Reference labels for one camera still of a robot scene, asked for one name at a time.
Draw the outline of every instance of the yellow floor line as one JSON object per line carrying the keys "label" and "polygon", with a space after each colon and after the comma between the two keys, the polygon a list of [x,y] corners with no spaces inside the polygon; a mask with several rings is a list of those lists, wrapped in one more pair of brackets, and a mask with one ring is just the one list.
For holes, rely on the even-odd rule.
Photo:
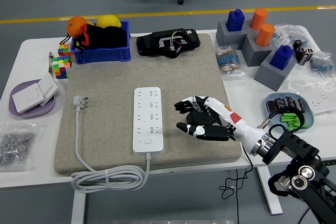
{"label": "yellow floor line", "polygon": [[[336,5],[321,5],[321,6],[293,6],[293,7],[271,7],[265,8],[269,12],[284,12],[293,10],[320,10],[320,9],[336,9]],[[181,12],[158,12],[158,13],[127,13],[115,14],[119,18],[133,18],[133,17],[151,17],[151,16],[178,16],[178,15],[201,15],[201,14],[222,14],[229,13],[232,9],[218,9],[218,10],[186,10]],[[244,13],[251,13],[255,8],[241,9]],[[82,16],[85,19],[97,19],[100,15]],[[0,24],[14,24],[14,23],[33,23],[33,22],[50,22],[69,20],[69,17],[46,17],[46,18],[21,18],[21,19],[2,19]]]}

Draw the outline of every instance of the colorful block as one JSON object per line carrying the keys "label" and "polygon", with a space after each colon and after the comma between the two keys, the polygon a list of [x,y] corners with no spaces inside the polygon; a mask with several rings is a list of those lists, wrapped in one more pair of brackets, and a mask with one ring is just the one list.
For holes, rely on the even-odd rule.
{"label": "colorful block", "polygon": [[52,68],[54,70],[56,79],[67,79],[69,78],[71,70],[71,57],[64,55],[60,57],[54,57],[52,59]]}
{"label": "colorful block", "polygon": [[70,52],[70,44],[59,45],[57,52],[59,56],[74,55],[74,53]]}

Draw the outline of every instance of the black cloth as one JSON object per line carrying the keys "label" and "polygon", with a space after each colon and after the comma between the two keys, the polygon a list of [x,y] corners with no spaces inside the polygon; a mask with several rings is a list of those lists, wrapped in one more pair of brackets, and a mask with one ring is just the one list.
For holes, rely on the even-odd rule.
{"label": "black cloth", "polygon": [[76,41],[83,49],[126,47],[127,32],[116,26],[102,28],[84,24]]}

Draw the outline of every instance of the gray floor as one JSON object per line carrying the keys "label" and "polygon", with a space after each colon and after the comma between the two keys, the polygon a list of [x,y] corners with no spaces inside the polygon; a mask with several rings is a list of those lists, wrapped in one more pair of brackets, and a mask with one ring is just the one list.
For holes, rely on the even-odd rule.
{"label": "gray floor", "polygon": [[[184,0],[183,5],[178,5],[177,0],[0,0],[0,93],[5,88],[24,40],[66,35],[66,20],[30,23],[19,20],[11,23],[10,19],[335,4],[335,0]],[[245,16],[251,18],[252,13],[245,13]],[[216,29],[219,20],[227,19],[227,13],[145,15],[121,19],[130,21],[132,33],[180,27]],[[267,22],[305,26],[322,51],[336,54],[334,8],[269,12]],[[270,170],[276,173],[283,168],[271,167]],[[330,169],[330,179],[336,181],[336,169]],[[137,192],[104,191],[92,194],[87,200],[86,223],[168,219],[236,222],[235,198],[222,200],[218,189],[228,176],[235,176],[235,171],[155,176],[150,177],[147,186]],[[69,184],[1,189],[1,223],[70,223],[72,197],[73,190]],[[306,208],[305,204],[293,198],[281,198],[280,201],[284,214],[271,216],[254,170],[239,191],[240,223],[297,223]],[[317,222],[309,213],[303,223]]]}

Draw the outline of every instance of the black case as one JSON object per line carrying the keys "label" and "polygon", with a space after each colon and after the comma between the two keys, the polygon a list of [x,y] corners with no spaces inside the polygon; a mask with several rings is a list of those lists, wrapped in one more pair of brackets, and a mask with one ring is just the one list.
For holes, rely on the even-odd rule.
{"label": "black case", "polygon": [[182,44],[182,51],[191,51],[199,47],[201,42],[194,29],[174,29],[167,31],[157,31],[145,36],[140,36],[136,39],[138,52],[142,56],[159,56],[166,55],[167,49],[165,46],[169,43],[173,32],[182,31],[186,34],[186,43]]}

